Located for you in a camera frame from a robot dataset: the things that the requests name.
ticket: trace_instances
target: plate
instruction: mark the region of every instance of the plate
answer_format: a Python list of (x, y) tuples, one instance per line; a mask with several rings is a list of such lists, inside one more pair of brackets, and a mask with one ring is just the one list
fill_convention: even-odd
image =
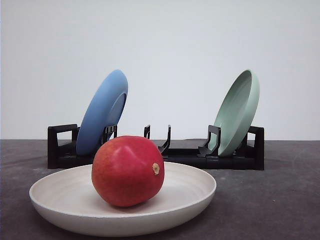
[[(214, 121), (214, 125), (221, 128), (219, 156), (233, 154), (248, 133), (258, 107), (259, 94), (259, 81), (251, 70), (241, 73), (232, 84)], [(216, 142), (212, 137), (208, 148), (213, 149)]]
[(62, 170), (32, 185), (30, 199), (50, 223), (79, 234), (128, 237), (160, 232), (181, 225), (211, 202), (216, 181), (207, 172), (188, 165), (165, 162), (161, 190), (132, 207), (105, 202), (91, 181), (92, 165)]
[(104, 128), (118, 124), (127, 95), (126, 76), (122, 71), (114, 70), (101, 83), (85, 112), (76, 140), (77, 155), (88, 155), (97, 150)]

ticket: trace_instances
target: blue plate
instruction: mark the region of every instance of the blue plate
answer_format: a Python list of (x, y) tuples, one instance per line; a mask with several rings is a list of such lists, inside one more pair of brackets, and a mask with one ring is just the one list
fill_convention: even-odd
[(128, 95), (128, 81), (120, 70), (111, 72), (93, 96), (76, 140), (76, 154), (97, 150), (106, 126), (118, 124)]

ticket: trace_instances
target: black dish rack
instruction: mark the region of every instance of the black dish rack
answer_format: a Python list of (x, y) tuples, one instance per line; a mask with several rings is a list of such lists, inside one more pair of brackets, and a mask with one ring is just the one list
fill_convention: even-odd
[[(117, 125), (106, 126), (101, 135), (100, 145), (92, 154), (80, 156), (76, 153), (77, 137), (79, 133), (77, 124), (49, 126), (47, 140), (47, 168), (68, 169), (92, 164), (96, 151), (107, 141), (107, 136), (113, 134), (117, 137)], [(58, 145), (58, 133), (72, 131), (71, 142)], [(171, 126), (168, 125), (167, 139), (159, 151), (166, 162), (190, 165), (200, 169), (234, 169), (234, 170), (264, 170), (264, 140), (265, 130), (263, 127), (251, 126), (248, 133), (254, 134), (254, 145), (248, 145), (248, 134), (245, 135), (241, 144), (230, 156), (218, 156), (221, 142), (220, 127), (209, 125), (208, 138), (203, 146), (197, 148), (172, 148)], [(216, 145), (213, 149), (208, 148), (212, 135), (216, 137)], [(150, 139), (150, 125), (144, 128), (144, 137)]]

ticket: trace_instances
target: gray table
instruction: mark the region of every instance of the gray table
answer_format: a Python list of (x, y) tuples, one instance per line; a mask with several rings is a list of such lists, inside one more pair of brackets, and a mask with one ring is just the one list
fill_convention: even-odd
[[(203, 141), (187, 140), (185, 146)], [(46, 149), (46, 140), (1, 141), (0, 239), (99, 239), (58, 228), (33, 208), (31, 185), (61, 170), (47, 169)], [(320, 141), (266, 141), (264, 163), (264, 171), (208, 170), (217, 190), (200, 215), (167, 231), (126, 239), (320, 239)]]

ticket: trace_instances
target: plate rim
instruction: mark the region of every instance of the plate rim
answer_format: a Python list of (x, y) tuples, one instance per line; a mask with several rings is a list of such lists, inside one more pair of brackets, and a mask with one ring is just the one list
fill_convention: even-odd
[(194, 201), (194, 202), (191, 202), (189, 204), (184, 204), (182, 206), (178, 206), (178, 207), (174, 207), (174, 208), (170, 208), (170, 209), (165, 209), (165, 210), (160, 210), (160, 211), (154, 211), (154, 212), (149, 212), (149, 213), (136, 213), (136, 214), (130, 214), (130, 215), (116, 215), (116, 216), (96, 216), (96, 215), (90, 215), (90, 214), (78, 214), (78, 213), (72, 213), (72, 212), (66, 212), (66, 211), (61, 211), (61, 210), (57, 210), (55, 208), (52, 208), (52, 207), (47, 207), (45, 206), (44, 204), (40, 203), (39, 201), (37, 201), (33, 195), (32, 195), (32, 190), (34, 188), (37, 187), (37, 185), (43, 181), (44, 179), (50, 177), (50, 176), (53, 176), (53, 175), (56, 175), (56, 174), (59, 174), (60, 172), (63, 172), (63, 171), (72, 171), (74, 169), (77, 169), (77, 168), (84, 168), (84, 167), (88, 167), (88, 166), (92, 166), (92, 164), (87, 164), (87, 165), (82, 165), (82, 166), (77, 166), (77, 167), (72, 167), (72, 168), (68, 168), (68, 169), (64, 169), (64, 170), (61, 170), (61, 171), (57, 171), (57, 172), (54, 172), (52, 174), (49, 174), (47, 176), (44, 176), (42, 178), (40, 178), (39, 180), (37, 180), (34, 184), (32, 184), (32, 186), (30, 187), (29, 189), (29, 197), (31, 199), (31, 202), (46, 209), (46, 210), (49, 210), (49, 211), (52, 211), (52, 212), (55, 212), (55, 213), (59, 213), (59, 214), (64, 214), (64, 215), (69, 215), (69, 216), (73, 216), (73, 217), (85, 217), (85, 218), (96, 218), (96, 219), (111, 219), (111, 218), (117, 218), (117, 219), (120, 219), (120, 218), (137, 218), (137, 217), (146, 217), (146, 216), (153, 216), (153, 215), (159, 215), (159, 214), (165, 214), (165, 213), (169, 213), (169, 212), (175, 212), (175, 211), (178, 211), (178, 210), (182, 210), (182, 209), (186, 209), (186, 208), (189, 208), (191, 206), (194, 206), (194, 205), (197, 205), (201, 202), (203, 202), (204, 200), (208, 199), (211, 195), (213, 195), (217, 189), (217, 182), (216, 182), (216, 179), (211, 175), (209, 174), (208, 172), (200, 169), (200, 168), (197, 168), (197, 167), (193, 167), (193, 166), (190, 166), (190, 165), (186, 165), (186, 164), (181, 164), (181, 163), (176, 163), (176, 162), (168, 162), (168, 161), (165, 161), (164, 162), (165, 164), (169, 164), (169, 165), (182, 165), (184, 167), (189, 167), (189, 168), (192, 168), (192, 169), (195, 169), (197, 171), (200, 171), (202, 173), (205, 173), (206, 175), (208, 175), (212, 180), (213, 180), (213, 189), (208, 193), (206, 194), (204, 197), (202, 197), (201, 199), (197, 200), (197, 201)]

